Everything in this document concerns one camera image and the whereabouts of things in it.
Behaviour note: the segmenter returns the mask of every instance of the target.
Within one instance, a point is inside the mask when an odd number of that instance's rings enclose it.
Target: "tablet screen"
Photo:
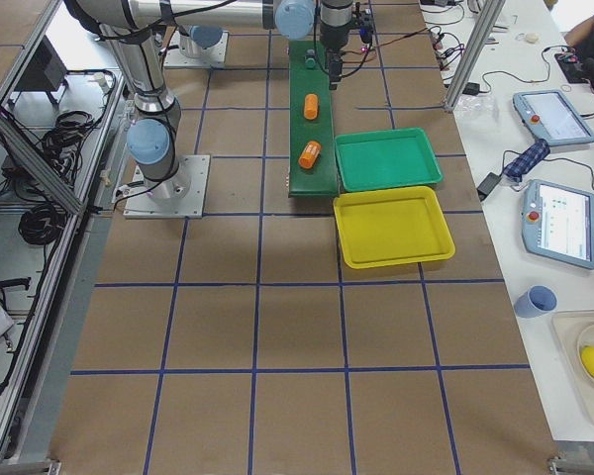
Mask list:
[[[542,249],[590,259],[589,197],[572,191],[540,185],[542,200]]]
[[[528,94],[528,104],[541,119],[550,137],[555,140],[581,139],[589,133],[576,119],[572,110],[553,92]]]

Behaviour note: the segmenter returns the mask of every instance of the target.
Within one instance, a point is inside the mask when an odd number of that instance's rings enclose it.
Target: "green conveyor belt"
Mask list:
[[[290,172],[289,196],[338,196],[339,178],[335,160],[335,136],[328,76],[319,66],[306,67],[306,51],[312,41],[290,43]],[[304,118],[304,98],[313,93],[319,96],[319,116],[314,121]],[[310,170],[297,160],[308,141],[321,144],[321,154]]]

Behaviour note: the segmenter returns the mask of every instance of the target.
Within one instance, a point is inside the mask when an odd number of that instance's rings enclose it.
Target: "blue cup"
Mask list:
[[[519,317],[531,319],[554,310],[556,308],[556,296],[547,287],[536,285],[517,299],[513,308]]]

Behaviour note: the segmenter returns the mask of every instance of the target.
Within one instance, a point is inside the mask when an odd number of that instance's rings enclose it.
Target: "orange cylinder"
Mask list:
[[[315,164],[315,160],[319,156],[319,152],[321,151],[321,144],[316,141],[309,141],[306,143],[306,147],[304,151],[301,152],[299,155],[299,166],[302,168],[306,168],[309,170]]]
[[[319,115],[319,96],[317,94],[306,94],[304,98],[304,117],[314,121]]]

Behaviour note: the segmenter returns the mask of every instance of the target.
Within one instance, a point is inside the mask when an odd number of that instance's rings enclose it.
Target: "electronic device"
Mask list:
[[[559,90],[519,92],[513,105],[528,130],[550,146],[594,142],[594,132]]]
[[[578,60],[578,57],[573,52],[558,52],[554,55],[558,67],[565,76],[568,84],[586,83],[585,71]]]
[[[594,195],[533,180],[524,196],[522,239],[529,252],[594,269]]]

